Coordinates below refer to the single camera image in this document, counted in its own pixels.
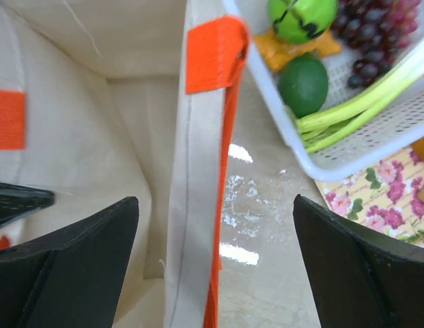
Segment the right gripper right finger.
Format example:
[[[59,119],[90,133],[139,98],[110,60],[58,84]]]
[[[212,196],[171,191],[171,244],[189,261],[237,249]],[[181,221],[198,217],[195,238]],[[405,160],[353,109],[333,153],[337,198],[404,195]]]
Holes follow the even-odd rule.
[[[424,327],[424,248],[301,195],[293,218],[322,327]]]

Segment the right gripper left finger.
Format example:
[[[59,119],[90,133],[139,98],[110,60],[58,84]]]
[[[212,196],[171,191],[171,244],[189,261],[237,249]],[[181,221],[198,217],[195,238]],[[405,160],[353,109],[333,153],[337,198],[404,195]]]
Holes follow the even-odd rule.
[[[138,222],[126,197],[0,251],[0,327],[111,327]]]

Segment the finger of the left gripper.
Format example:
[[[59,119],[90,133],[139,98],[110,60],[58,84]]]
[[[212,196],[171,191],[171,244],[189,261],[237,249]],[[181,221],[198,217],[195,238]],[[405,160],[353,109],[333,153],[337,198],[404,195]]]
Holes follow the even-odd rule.
[[[0,229],[54,203],[52,191],[0,182]]]

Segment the canvas tote bag orange handles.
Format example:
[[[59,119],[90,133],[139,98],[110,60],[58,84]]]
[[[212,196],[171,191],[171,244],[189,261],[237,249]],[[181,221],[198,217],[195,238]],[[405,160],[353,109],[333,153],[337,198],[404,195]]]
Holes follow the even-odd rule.
[[[0,251],[135,197],[111,327],[216,327],[248,49],[221,1],[0,1],[0,182],[55,194]]]

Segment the green watermelon ball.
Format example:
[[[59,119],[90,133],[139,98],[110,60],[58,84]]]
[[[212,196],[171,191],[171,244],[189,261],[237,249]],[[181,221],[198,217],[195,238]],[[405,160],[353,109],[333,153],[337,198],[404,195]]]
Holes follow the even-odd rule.
[[[304,44],[321,36],[336,18],[336,0],[269,0],[268,20],[274,35],[290,44]]]

